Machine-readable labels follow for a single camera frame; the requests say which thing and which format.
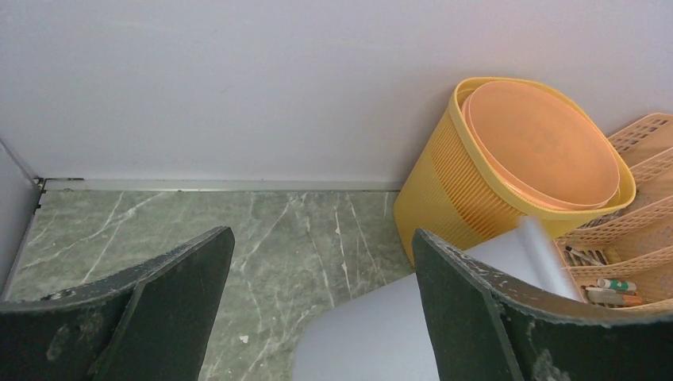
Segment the green capped marker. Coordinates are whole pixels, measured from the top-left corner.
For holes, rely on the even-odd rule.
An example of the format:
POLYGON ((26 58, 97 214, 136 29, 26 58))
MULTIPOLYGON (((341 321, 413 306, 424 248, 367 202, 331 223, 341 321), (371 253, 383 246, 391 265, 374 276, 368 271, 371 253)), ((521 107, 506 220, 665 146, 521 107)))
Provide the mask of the green capped marker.
POLYGON ((635 283, 620 279, 600 278, 597 279, 597 285, 602 289, 608 289, 616 292, 631 293, 637 290, 637 285, 635 283))

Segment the orange plastic file organizer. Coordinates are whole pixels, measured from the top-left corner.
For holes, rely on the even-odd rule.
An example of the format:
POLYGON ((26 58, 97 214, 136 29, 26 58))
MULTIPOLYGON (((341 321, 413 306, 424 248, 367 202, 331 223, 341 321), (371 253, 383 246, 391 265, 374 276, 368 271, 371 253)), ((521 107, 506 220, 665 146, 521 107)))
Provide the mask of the orange plastic file organizer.
POLYGON ((672 116, 646 115, 609 138, 632 172, 636 196, 624 209, 593 220, 557 241, 584 302, 586 292, 636 295, 640 306, 594 304, 629 312, 672 309, 672 116), (597 279, 633 282, 631 293, 602 289, 597 279))

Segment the orange marker pen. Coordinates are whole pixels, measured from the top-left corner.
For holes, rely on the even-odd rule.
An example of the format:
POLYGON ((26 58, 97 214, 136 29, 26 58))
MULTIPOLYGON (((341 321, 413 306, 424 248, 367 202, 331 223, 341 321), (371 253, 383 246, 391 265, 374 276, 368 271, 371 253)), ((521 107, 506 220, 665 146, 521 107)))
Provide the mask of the orange marker pen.
POLYGON ((606 304, 619 307, 640 306, 642 300, 636 295, 619 294, 605 291, 587 291, 586 296, 594 304, 606 304))

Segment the orange plastic bucket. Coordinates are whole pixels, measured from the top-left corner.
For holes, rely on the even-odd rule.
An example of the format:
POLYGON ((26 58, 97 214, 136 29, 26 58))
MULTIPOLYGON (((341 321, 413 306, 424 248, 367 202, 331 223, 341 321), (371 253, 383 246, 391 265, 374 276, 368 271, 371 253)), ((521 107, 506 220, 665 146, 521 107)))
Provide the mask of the orange plastic bucket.
POLYGON ((552 210, 595 210, 621 176, 602 134, 579 111, 532 84, 485 83, 461 106, 484 156, 507 185, 552 210))

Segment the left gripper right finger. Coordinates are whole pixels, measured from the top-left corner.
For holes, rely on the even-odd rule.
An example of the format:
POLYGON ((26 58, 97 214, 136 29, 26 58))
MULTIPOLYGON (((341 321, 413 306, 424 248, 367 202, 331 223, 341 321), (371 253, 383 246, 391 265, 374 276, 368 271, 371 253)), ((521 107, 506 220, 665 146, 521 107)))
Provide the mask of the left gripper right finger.
POLYGON ((424 229, 412 245, 440 379, 671 379, 671 312, 607 309, 548 293, 424 229))

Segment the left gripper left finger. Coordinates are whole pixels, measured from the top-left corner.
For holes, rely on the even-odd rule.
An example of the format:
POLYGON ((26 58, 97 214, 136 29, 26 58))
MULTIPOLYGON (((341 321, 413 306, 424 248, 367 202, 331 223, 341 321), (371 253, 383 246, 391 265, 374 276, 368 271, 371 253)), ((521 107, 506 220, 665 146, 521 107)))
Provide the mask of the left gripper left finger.
POLYGON ((218 226, 38 300, 1 304, 4 380, 196 380, 235 238, 218 226))

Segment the large grey plastic bucket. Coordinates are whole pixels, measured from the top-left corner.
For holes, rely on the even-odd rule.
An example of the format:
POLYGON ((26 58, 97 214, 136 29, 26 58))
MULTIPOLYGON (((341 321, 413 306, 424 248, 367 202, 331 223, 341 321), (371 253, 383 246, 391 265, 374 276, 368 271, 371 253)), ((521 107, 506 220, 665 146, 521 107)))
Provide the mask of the large grey plastic bucket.
MULTIPOLYGON (((534 217, 466 251, 530 285, 581 299, 559 250, 534 217)), ((306 328, 294 380, 437 380, 436 361, 415 275, 323 313, 306 328)))

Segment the yellow mesh waste basket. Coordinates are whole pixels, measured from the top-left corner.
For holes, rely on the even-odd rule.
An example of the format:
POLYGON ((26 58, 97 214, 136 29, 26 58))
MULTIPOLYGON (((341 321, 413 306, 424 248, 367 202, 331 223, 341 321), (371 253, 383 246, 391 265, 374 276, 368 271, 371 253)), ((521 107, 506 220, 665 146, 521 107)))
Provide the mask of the yellow mesh waste basket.
POLYGON ((497 177, 469 132, 461 106, 475 90, 495 77, 472 77, 452 92, 438 125, 405 181, 393 206, 402 246, 414 260, 412 239, 426 229, 467 250, 506 233, 519 217, 540 219, 543 229, 561 238, 579 226, 629 206, 636 196, 632 172, 615 148, 610 152, 620 173, 617 193, 596 210, 552 210, 537 206, 497 177))

